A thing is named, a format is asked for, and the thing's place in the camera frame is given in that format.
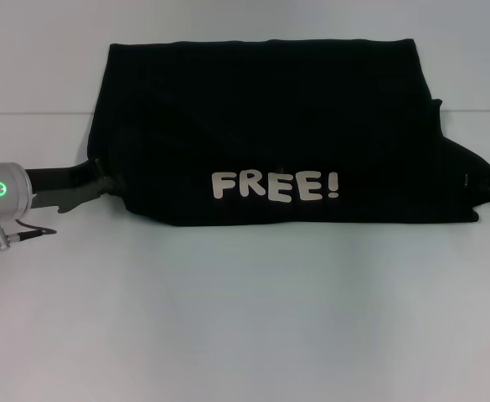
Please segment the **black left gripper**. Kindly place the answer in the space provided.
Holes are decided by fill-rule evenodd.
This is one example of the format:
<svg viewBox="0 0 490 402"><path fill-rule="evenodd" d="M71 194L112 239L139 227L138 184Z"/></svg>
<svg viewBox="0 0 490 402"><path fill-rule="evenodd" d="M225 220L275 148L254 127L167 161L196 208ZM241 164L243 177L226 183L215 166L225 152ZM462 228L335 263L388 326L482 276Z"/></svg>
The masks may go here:
<svg viewBox="0 0 490 402"><path fill-rule="evenodd" d="M31 209L57 207L64 214L103 194L124 194L123 182L106 176L99 158L73 167L28 169L26 173L33 192Z"/></svg>

